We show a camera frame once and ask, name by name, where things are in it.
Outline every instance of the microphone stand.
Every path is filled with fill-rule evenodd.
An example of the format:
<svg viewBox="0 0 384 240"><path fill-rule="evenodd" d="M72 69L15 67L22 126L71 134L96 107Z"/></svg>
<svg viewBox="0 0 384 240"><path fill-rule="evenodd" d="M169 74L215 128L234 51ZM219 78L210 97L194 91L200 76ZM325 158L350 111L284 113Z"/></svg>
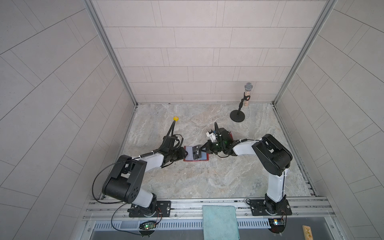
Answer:
<svg viewBox="0 0 384 240"><path fill-rule="evenodd" d="M244 93L244 97L243 99L241 99L241 102L239 104L239 109L238 110L233 110L229 116L231 117L231 119L235 122L242 122L244 121L245 119L245 114L241 111L241 108L243 107L243 102L244 101L249 101L249 99L251 98L251 96L246 96L245 93Z"/></svg>

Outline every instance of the side wall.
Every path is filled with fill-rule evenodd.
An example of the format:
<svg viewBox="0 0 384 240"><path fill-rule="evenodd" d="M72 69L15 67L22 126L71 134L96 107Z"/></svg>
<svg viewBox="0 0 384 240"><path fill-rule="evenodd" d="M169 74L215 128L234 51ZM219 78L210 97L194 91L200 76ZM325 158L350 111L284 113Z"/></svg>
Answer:
<svg viewBox="0 0 384 240"><path fill-rule="evenodd" d="M384 239L383 11L339 0L277 104L349 239Z"/></svg>
<svg viewBox="0 0 384 240"><path fill-rule="evenodd" d="M134 105L81 0L0 1L0 32L0 238L69 239Z"/></svg>
<svg viewBox="0 0 384 240"><path fill-rule="evenodd" d="M326 1L93 0L138 102L271 102Z"/></svg>

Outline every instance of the metal corner post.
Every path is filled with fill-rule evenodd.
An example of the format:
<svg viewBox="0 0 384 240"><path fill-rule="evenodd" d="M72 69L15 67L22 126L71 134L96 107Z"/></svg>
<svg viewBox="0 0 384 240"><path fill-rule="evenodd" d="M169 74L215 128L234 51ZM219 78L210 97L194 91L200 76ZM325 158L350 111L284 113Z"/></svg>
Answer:
<svg viewBox="0 0 384 240"><path fill-rule="evenodd" d="M132 99L132 102L134 103L135 106L137 106L137 101L135 99L135 96L134 96L131 88L129 87L127 78L125 77L124 72L121 69L121 66L119 64L119 61L118 61L116 55L115 55L115 52L113 51L111 43L108 40L107 34L104 31L104 28L100 22L100 19L96 13L95 8L93 6L92 0L83 0L83 3L84 3L85 9L87 10L89 16L91 17L91 20L93 22L93 25L96 28L97 33L99 34L101 42L103 43L105 49L107 50L108 55L111 57L113 67L115 68L117 74L119 75L120 79L122 80L125 89L127 90L129 96Z"/></svg>
<svg viewBox="0 0 384 240"><path fill-rule="evenodd" d="M279 92L277 93L275 99L273 100L273 104L276 106L277 103L280 101L284 91L287 89L289 83L291 82L293 76L295 75L296 71L299 69L300 64L304 60L304 57L307 55L309 49L311 48L313 42L315 41L317 35L319 34L321 28L323 27L325 21L331 14L331 11L333 10L333 6L336 4L337 0L328 0L323 9L320 12L319 17L317 18L315 24L313 25L313 28L305 41L303 47L301 48L299 54L296 57L295 62L292 65L292 68L288 72L287 77L285 78Z"/></svg>

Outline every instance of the microfiber cloth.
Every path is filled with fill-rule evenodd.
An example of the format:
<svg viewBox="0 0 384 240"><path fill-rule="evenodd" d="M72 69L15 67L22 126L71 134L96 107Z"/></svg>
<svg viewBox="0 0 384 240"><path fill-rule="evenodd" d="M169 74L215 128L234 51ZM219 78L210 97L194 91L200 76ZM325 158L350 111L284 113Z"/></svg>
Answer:
<svg viewBox="0 0 384 240"><path fill-rule="evenodd" d="M204 240L239 240L234 206L203 206Z"/></svg>

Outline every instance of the round black stand base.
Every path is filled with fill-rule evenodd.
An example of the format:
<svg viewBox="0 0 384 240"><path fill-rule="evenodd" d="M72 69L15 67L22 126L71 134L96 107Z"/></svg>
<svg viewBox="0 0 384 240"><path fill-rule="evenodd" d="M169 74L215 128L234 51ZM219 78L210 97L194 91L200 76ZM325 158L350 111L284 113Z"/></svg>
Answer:
<svg viewBox="0 0 384 240"><path fill-rule="evenodd" d="M231 112L231 114L229 114L229 116L231 117L231 119L235 122L242 122L244 121L245 119L245 115L242 111L239 112L239 114L237 115L237 112L238 110L233 110Z"/></svg>

